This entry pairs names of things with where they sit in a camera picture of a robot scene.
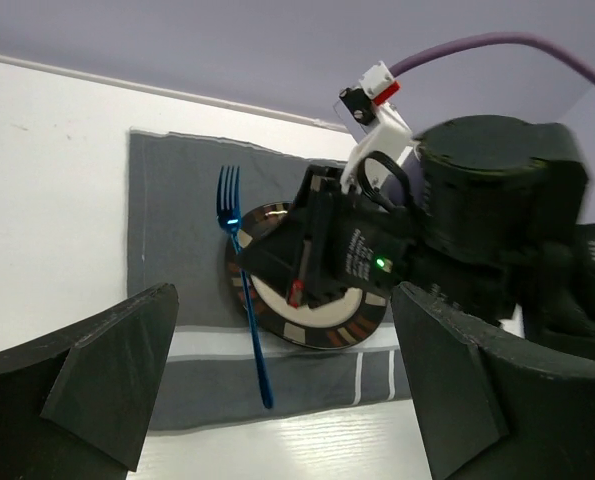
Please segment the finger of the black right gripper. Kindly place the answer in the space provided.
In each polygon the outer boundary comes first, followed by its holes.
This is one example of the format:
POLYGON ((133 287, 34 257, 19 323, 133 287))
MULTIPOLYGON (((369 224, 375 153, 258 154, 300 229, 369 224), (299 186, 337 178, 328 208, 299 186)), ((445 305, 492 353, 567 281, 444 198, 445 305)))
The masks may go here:
POLYGON ((250 241, 240 245, 236 265, 260 279, 287 305, 308 305, 310 233, 306 209, 253 209, 243 218, 250 241))
POLYGON ((305 281, 294 279, 289 288, 289 305, 295 309, 317 309, 341 300, 347 288, 335 282, 326 284, 326 289, 309 289, 305 281))

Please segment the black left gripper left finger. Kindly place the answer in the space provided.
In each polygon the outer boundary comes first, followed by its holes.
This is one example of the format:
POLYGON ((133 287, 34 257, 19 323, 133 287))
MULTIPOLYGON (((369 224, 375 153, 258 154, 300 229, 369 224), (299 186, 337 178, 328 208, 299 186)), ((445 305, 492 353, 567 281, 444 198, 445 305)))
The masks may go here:
POLYGON ((0 479, 136 471, 179 309, 171 284, 0 351, 0 479))

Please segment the dark rimmed cream plate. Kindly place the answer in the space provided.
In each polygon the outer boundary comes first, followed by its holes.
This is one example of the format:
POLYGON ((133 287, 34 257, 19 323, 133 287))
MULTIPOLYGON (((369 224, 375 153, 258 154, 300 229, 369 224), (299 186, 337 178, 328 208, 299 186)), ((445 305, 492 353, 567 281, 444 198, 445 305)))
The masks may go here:
MULTIPOLYGON (((287 213, 290 202, 260 205, 243 215, 238 233, 242 247, 270 230, 287 213)), ((246 301, 240 271, 235 264, 235 250, 227 241, 224 250, 224 272, 231 297, 246 320, 246 301)), ((284 303, 263 281, 248 279, 253 310, 260 329, 289 343, 318 350, 341 350, 355 347, 379 329, 393 326, 385 299, 357 288, 346 291, 337 301, 322 307, 293 308, 284 303)))

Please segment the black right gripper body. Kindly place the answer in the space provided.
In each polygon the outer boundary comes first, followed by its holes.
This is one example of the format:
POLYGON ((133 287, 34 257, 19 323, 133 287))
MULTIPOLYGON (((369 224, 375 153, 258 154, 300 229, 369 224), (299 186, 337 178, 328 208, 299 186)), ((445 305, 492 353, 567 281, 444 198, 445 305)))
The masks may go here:
POLYGON ((515 305, 543 320, 581 320, 570 287, 573 238, 588 180, 572 132, 559 123, 461 117, 415 139, 414 181, 379 151, 395 201, 366 180, 302 188, 307 283, 377 295, 412 283, 470 315, 497 320, 515 305))

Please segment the grey striped placemat cloth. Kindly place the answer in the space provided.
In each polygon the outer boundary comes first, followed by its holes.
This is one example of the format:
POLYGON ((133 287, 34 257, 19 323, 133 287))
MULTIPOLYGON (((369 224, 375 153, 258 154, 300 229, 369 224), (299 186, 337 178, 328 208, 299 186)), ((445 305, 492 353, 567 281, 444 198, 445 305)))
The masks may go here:
POLYGON ((240 168, 243 215, 290 202, 308 160, 234 140, 132 133, 127 292, 178 292, 176 331, 150 426, 175 431, 250 423, 391 400, 410 388, 392 327, 355 347, 313 350, 261 331, 274 393, 263 406, 247 318, 226 284, 230 241, 216 219, 220 168, 240 168))

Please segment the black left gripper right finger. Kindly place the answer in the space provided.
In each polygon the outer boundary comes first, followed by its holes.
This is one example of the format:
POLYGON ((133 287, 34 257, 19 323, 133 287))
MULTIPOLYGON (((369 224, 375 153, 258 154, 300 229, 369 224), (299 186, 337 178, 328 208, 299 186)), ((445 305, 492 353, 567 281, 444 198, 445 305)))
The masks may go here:
POLYGON ((595 479, 595 341, 545 347, 402 284, 392 298, 435 479, 595 479))

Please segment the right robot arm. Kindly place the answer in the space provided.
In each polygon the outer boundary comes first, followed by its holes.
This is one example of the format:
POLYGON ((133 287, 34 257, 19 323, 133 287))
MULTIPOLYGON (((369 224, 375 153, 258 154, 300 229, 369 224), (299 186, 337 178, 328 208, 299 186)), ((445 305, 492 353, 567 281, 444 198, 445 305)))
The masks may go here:
POLYGON ((579 215, 588 184, 574 134, 559 123, 475 115, 414 138, 420 176, 380 149, 394 200, 359 173, 310 166, 287 214, 237 265, 294 307, 357 288, 387 298, 410 283, 493 323, 521 308, 526 335, 595 339, 595 224, 579 215))

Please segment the blue metal fork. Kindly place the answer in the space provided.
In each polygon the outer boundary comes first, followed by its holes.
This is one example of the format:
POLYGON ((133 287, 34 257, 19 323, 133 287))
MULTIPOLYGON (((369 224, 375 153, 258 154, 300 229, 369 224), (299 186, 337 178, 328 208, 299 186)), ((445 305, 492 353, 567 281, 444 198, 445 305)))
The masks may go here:
MULTIPOLYGON (((242 226, 239 167, 222 166, 220 168, 216 188, 216 218, 220 228, 229 236, 234 251, 239 253, 241 251, 241 246, 238 234, 242 226)), ((239 269, 239 273, 242 282, 260 395, 263 406, 266 409, 271 410, 274 408, 274 396, 259 338, 248 275, 246 271, 242 269, 239 269)))

